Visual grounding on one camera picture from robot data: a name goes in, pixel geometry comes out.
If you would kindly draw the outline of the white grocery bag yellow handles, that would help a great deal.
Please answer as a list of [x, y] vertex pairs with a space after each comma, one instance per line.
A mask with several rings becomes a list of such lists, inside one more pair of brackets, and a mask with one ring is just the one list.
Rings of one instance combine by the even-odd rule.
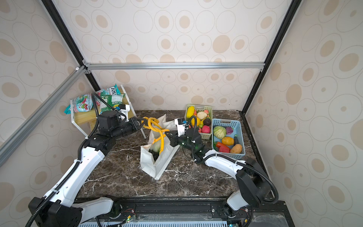
[[159, 180], [179, 149], [172, 147], [167, 132], [177, 130], [174, 121], [167, 121], [166, 115], [159, 118], [145, 117], [144, 128], [150, 130], [148, 144], [140, 147], [140, 167], [155, 180]]

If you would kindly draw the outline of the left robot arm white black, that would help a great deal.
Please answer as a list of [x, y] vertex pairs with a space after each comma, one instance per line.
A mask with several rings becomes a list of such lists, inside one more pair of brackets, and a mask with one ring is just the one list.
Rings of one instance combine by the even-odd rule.
[[116, 140], [137, 132], [146, 120], [137, 117], [128, 119], [115, 108], [101, 113], [95, 110], [95, 113], [96, 124], [79, 146], [72, 166], [42, 198], [35, 197], [29, 203], [31, 217], [27, 227], [33, 223], [39, 227], [76, 227], [113, 209], [114, 201], [108, 197], [82, 204], [74, 201], [83, 183], [115, 146]]

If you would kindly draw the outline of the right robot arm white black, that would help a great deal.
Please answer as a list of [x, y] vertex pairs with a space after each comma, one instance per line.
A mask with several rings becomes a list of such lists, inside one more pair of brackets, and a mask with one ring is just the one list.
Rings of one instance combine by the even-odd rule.
[[177, 129], [165, 132], [171, 147], [180, 146], [191, 151], [194, 163], [216, 168], [237, 181], [238, 190], [224, 202], [223, 210], [228, 216], [234, 216], [246, 206], [258, 208], [264, 203], [278, 202], [278, 190], [262, 167], [253, 159], [236, 160], [223, 155], [203, 144], [196, 126], [189, 128], [191, 121], [182, 123], [175, 119]]

